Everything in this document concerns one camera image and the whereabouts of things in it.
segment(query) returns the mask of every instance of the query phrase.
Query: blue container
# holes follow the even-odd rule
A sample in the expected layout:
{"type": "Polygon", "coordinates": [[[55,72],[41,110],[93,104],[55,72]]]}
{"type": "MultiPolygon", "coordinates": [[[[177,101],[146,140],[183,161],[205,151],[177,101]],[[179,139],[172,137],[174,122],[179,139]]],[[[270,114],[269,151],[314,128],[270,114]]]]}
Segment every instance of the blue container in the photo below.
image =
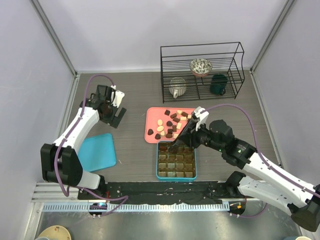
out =
{"type": "Polygon", "coordinates": [[[178,176],[159,176],[159,165],[158,165],[158,159],[159,159],[159,144],[161,143],[170,143],[169,141],[160,141],[156,145],[156,166],[155,166],[155,175],[159,179],[159,181],[164,181],[164,182],[193,182],[197,178],[197,157],[196,157],[196,150],[194,149],[193,153],[194,154],[194,171],[195,171],[195,176],[194,177],[178,177],[178,176]]]}

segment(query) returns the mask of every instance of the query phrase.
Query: teal cutting board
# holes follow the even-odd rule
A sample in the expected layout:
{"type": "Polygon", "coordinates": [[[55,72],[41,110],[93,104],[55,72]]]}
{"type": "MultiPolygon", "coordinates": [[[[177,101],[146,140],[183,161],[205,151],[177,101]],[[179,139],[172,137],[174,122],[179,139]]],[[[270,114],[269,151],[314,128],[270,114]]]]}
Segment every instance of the teal cutting board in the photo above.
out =
{"type": "Polygon", "coordinates": [[[86,138],[78,152],[82,168],[87,172],[116,165],[114,141],[110,133],[86,138]]]}

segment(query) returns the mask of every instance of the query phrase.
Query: white wall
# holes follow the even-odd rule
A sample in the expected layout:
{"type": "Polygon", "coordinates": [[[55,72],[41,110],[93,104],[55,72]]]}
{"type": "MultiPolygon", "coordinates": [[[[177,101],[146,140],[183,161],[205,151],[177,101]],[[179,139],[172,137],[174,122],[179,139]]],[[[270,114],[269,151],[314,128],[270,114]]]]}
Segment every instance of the white wall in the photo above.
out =
{"type": "Polygon", "coordinates": [[[78,71],[160,69],[160,46],[241,41],[251,67],[286,0],[41,0],[78,71]]]}
{"type": "Polygon", "coordinates": [[[319,9],[320,1],[296,1],[255,73],[284,167],[314,185],[320,184],[319,9]]]}
{"type": "Polygon", "coordinates": [[[40,148],[57,137],[72,75],[27,0],[0,7],[0,232],[20,239],[40,148]]]}

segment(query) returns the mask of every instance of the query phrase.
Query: blue plastic tray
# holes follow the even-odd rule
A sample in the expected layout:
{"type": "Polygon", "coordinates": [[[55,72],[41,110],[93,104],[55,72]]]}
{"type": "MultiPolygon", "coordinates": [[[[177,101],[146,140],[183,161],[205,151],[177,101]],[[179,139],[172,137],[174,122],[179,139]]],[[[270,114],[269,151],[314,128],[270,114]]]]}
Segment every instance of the blue plastic tray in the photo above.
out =
{"type": "Polygon", "coordinates": [[[197,156],[196,156],[196,150],[194,149],[194,166],[195,166],[195,176],[194,177],[164,177],[158,175],[158,154],[159,154],[159,144],[160,143],[170,143],[169,141],[160,141],[156,145],[156,165],[155,165],[155,175],[159,179],[159,181],[164,182],[193,182],[197,178],[197,156]]]}
{"type": "Polygon", "coordinates": [[[87,172],[116,165],[114,141],[110,133],[86,138],[78,153],[82,168],[87,172]]]}

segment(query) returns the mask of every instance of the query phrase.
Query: cup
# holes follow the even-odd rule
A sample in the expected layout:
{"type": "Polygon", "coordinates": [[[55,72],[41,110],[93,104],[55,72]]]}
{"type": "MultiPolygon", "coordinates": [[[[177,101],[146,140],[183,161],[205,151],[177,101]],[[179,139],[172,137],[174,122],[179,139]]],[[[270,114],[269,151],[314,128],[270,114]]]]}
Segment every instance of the cup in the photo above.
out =
{"type": "Polygon", "coordinates": [[[284,240],[311,240],[306,236],[288,236],[284,240]]]}
{"type": "Polygon", "coordinates": [[[174,99],[185,94],[186,90],[186,81],[182,77],[174,77],[171,79],[169,92],[172,94],[174,99]]]}

